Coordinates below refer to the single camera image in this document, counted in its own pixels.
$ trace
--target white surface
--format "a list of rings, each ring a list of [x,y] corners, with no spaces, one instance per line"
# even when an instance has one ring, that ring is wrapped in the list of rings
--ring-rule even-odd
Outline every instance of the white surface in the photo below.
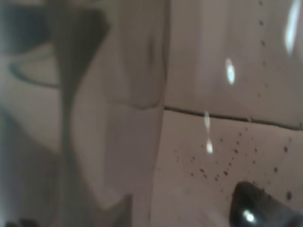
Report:
[[[166,105],[299,126],[303,15],[288,56],[284,34],[291,4],[173,0]],[[225,72],[227,58],[235,68],[232,86]]]
[[[211,118],[210,139],[212,155],[205,148],[202,117],[165,111],[152,227],[227,227],[233,189],[244,180],[255,181],[282,203],[302,210],[303,183],[298,179],[303,175],[303,132]]]

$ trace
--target dark object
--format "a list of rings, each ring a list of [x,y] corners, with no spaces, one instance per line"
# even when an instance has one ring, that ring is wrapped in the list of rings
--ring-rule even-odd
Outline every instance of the dark object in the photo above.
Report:
[[[20,219],[20,224],[22,227],[39,227],[37,222],[30,219]]]
[[[23,53],[50,39],[43,6],[0,3],[0,52]]]
[[[299,227],[303,216],[253,184],[240,182],[232,196],[230,226]]]
[[[18,225],[17,224],[15,224],[14,222],[7,222],[7,223],[5,223],[5,227],[18,227]]]

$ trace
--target grout line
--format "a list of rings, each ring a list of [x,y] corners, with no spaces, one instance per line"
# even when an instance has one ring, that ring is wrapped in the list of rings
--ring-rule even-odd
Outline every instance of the grout line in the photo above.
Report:
[[[164,110],[174,111],[174,112],[178,112],[178,113],[182,113],[182,114],[189,114],[189,115],[193,115],[193,116],[204,117],[204,113],[201,113],[201,112],[196,112],[196,111],[191,111],[191,110],[184,110],[184,109],[180,109],[180,108],[172,107],[172,106],[167,106],[167,105],[164,106]],[[279,124],[279,123],[264,121],[264,120],[251,119],[251,121],[249,121],[246,118],[224,116],[224,115],[217,115],[217,114],[210,114],[210,117],[217,118],[217,119],[238,121],[238,122],[247,122],[247,123],[255,123],[255,124],[264,124],[264,125],[276,126],[276,127],[279,127],[279,128],[289,129],[289,130],[293,130],[293,131],[302,131],[303,130],[300,127],[289,126],[289,125],[285,125],[285,124]]]

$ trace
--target glass surface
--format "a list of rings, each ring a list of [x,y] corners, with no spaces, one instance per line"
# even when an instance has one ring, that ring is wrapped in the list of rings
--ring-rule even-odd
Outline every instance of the glass surface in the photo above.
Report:
[[[150,225],[164,0],[0,3],[0,226]]]

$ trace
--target dark speck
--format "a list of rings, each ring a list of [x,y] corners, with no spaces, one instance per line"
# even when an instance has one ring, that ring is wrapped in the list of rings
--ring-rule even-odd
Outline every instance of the dark speck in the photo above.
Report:
[[[292,199],[292,193],[290,192],[290,191],[288,191],[287,193],[286,193],[286,198],[287,198],[287,200],[291,200]]]

